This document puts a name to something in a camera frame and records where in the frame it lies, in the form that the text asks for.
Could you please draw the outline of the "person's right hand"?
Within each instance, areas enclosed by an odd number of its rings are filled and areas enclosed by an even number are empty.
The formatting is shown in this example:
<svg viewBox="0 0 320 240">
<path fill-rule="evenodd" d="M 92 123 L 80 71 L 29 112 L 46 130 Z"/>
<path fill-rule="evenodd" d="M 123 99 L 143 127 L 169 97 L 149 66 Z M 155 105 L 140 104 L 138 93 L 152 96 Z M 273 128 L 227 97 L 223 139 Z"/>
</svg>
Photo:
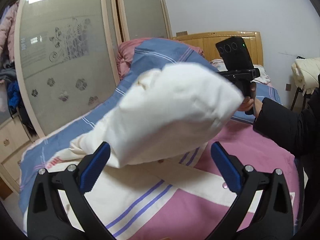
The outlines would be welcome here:
<svg viewBox="0 0 320 240">
<path fill-rule="evenodd" d="M 254 116 L 257 118 L 262 109 L 263 103 L 256 98 L 257 84 L 251 83 L 251 96 L 245 97 L 238 111 L 247 112 L 253 110 Z"/>
</svg>

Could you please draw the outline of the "black sleeved right forearm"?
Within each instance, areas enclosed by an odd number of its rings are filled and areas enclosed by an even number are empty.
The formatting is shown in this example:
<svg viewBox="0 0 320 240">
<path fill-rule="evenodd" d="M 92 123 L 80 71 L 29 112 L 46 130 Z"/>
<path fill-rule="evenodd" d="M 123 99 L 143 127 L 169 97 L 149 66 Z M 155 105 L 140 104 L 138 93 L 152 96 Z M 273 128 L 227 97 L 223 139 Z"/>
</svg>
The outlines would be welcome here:
<svg viewBox="0 0 320 240">
<path fill-rule="evenodd" d="M 306 109 L 295 113 L 279 103 L 264 98 L 255 101 L 253 128 L 278 146 L 300 159 L 308 176 L 305 200 L 319 202 L 319 88 Z"/>
</svg>

